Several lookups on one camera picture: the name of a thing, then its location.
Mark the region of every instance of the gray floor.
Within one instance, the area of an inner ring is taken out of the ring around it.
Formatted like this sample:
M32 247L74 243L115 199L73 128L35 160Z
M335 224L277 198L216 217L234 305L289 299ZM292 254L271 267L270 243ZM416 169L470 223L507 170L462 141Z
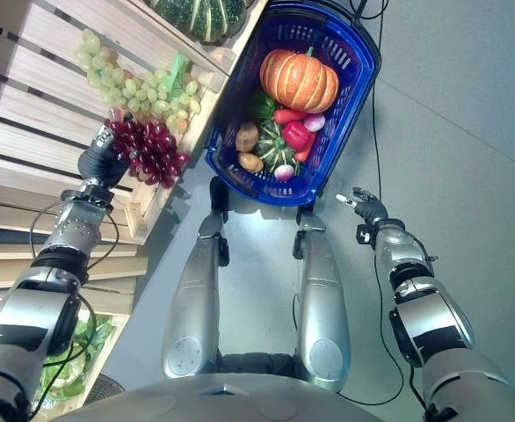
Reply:
M466 310L478 348L515 384L515 2L391 2L384 25L376 87L383 199L439 255L438 277ZM372 252L356 245L359 218L334 198L352 186L376 190L370 107L316 211L345 281L352 370L344 393L378 401L395 392L399 377L378 337ZM181 223L168 215L149 241L152 276L104 368L127 389L163 378L163 327L209 208L212 176L202 159L186 172L170 207ZM291 257L294 211L234 202L226 227L231 265L220 270L221 349L290 353L291 299L299 285ZM386 315L390 289L383 291ZM384 334L398 355L387 321ZM369 410L388 421L421 420L408 390Z

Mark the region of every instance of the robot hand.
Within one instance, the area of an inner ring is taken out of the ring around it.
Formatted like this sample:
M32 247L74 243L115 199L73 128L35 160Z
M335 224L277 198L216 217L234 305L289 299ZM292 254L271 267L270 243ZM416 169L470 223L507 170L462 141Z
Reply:
M353 187L353 196L361 201L347 198L344 195L337 194L336 199L355 210L355 214L363 217L365 222L373 225L379 220L388 218L387 209L382 202L372 193L361 187Z

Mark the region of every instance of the green squash on shelf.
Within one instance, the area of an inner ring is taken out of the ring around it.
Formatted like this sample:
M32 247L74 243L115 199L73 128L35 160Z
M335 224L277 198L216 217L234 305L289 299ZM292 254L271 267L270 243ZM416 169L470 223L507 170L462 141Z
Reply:
M233 35L246 19L244 0L144 0L162 18L195 40L214 43Z
M269 119L259 123L257 128L259 141L253 153L264 162L264 170L273 173L280 165L290 164L298 173L299 166L294 160L294 150L285 143L279 125L273 119Z

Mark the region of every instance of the orange pumpkin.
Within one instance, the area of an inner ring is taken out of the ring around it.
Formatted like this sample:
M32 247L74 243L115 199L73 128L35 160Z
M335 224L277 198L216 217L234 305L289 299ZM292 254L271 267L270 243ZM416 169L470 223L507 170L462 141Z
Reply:
M306 54L271 51L261 63L259 79L264 91L283 106L307 113L321 113L336 100L339 81L329 66Z

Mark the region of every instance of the plastic basket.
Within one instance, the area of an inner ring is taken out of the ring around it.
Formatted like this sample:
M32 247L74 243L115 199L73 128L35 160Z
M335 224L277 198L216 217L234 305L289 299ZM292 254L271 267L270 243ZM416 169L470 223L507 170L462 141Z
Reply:
M300 174L279 182L271 174L250 173L237 161L236 131L243 123L244 102L260 86L259 68L275 48L306 52L331 66L339 94L324 113L326 124L316 137ZM361 26L350 26L315 5L273 2L267 6L243 51L221 101L208 141L206 160L232 189L275 206L304 206L322 194L379 70L381 58Z

